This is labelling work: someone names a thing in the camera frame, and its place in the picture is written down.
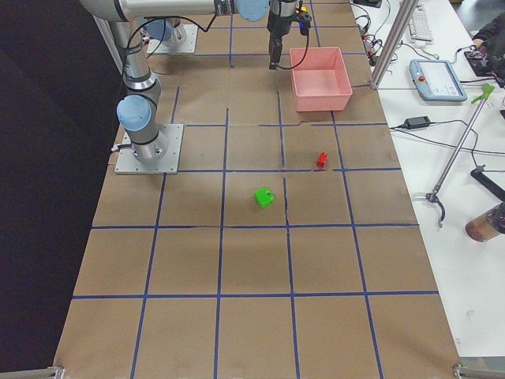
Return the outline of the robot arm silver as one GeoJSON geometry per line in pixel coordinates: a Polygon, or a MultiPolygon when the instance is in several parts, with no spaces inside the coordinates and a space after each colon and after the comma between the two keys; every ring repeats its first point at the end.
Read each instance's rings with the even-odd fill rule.
{"type": "Polygon", "coordinates": [[[312,21],[300,1],[83,1],[81,4],[92,16],[109,24],[127,90],[127,96],[117,105],[117,116],[131,141],[134,159],[142,163],[161,160],[170,142],[155,121],[161,84],[148,65],[141,29],[161,24],[163,32],[157,39],[164,41],[173,23],[191,15],[216,18],[237,13],[249,22],[266,17],[270,33],[269,67],[276,69],[282,54],[282,38],[290,32],[291,25],[298,23],[301,34],[307,36],[312,21]]]}
{"type": "Polygon", "coordinates": [[[153,21],[144,26],[151,38],[166,46],[179,46],[186,41],[187,34],[180,18],[153,21]]]}

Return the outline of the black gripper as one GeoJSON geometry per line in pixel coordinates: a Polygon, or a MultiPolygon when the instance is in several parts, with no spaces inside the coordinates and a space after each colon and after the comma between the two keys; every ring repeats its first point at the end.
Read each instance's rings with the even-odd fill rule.
{"type": "Polygon", "coordinates": [[[296,21],[296,0],[271,0],[267,19],[269,39],[269,69],[276,69],[282,55],[282,38],[290,32],[296,21]]]}

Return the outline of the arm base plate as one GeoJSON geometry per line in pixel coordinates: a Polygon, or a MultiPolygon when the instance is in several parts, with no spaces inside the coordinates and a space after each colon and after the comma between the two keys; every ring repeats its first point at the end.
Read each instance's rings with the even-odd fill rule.
{"type": "Polygon", "coordinates": [[[159,134],[151,144],[133,144],[127,132],[124,132],[114,172],[116,174],[177,174],[183,124],[158,124],[159,134]]]}
{"type": "Polygon", "coordinates": [[[147,54],[182,55],[195,53],[198,34],[198,27],[196,25],[180,24],[170,31],[170,38],[163,42],[150,38],[147,54]]]}

